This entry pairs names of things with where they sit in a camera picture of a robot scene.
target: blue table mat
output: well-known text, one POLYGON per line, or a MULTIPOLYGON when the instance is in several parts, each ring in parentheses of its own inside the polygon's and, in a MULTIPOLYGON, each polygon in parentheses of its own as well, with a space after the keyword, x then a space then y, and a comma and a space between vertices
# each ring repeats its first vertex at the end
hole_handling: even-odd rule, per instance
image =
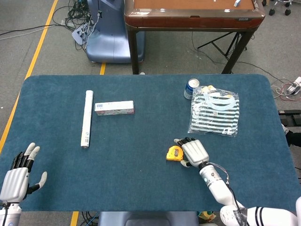
POLYGON ((197 168, 165 160, 173 139, 186 136, 200 139, 210 161, 228 170, 243 205, 295 210, 300 185, 269 81, 256 74, 32 76, 23 84, 0 156, 0 178, 35 142, 41 151, 31 185, 43 171, 48 179, 22 202, 25 211, 219 210, 197 168), (190 101, 183 92, 190 78, 239 94, 237 137, 187 134, 190 101), (133 100, 135 114, 93 111, 90 147, 82 149, 89 89, 94 103, 133 100))

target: striped clothing in plastic bag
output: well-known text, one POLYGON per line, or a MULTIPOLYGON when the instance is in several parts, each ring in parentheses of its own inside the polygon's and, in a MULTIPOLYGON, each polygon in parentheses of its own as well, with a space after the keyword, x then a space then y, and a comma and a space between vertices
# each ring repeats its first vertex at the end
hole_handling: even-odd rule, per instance
POLYGON ((213 132, 235 137, 238 119, 238 94, 213 86, 200 86, 193 90, 189 133, 213 132))

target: robotic arm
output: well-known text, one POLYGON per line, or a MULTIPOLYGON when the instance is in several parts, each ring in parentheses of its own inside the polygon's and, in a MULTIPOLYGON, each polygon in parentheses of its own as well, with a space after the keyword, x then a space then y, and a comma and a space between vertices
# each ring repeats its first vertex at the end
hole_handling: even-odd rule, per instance
POLYGON ((42 174, 39 183, 29 187, 28 182, 32 165, 39 150, 39 146, 31 143, 25 152, 20 152, 14 158, 10 170, 6 173, 0 193, 0 201, 3 203, 3 209, 0 210, 0 226, 17 226, 22 212, 19 203, 28 194, 32 194, 44 186, 47 172, 42 174))
POLYGON ((245 208, 237 202, 233 190, 229 186, 227 171, 218 164, 209 162, 209 155, 199 140, 194 138, 175 139, 182 147, 189 161, 181 161, 185 167, 199 168, 199 174, 208 186, 215 200, 224 206, 220 210, 222 222, 226 226, 301 226, 301 197, 296 202, 297 218, 283 209, 264 207, 245 208), (214 167, 227 174, 226 183, 214 167))

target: soda can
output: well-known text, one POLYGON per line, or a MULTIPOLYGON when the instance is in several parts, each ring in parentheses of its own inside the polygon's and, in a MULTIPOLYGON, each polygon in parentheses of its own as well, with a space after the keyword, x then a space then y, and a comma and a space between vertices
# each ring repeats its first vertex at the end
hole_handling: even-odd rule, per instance
POLYGON ((199 81, 197 79, 190 79, 188 83, 186 84, 186 88, 184 90, 184 97, 186 99, 191 100, 192 99, 192 94, 193 94, 193 89, 199 87, 199 81))

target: yellow tape measure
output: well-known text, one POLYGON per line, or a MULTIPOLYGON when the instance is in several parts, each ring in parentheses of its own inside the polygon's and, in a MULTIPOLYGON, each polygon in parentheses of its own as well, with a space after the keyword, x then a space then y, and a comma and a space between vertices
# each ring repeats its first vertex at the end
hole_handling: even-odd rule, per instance
POLYGON ((166 160, 168 161, 182 161, 183 160, 183 149, 179 146, 172 146, 168 149, 166 154, 166 160))

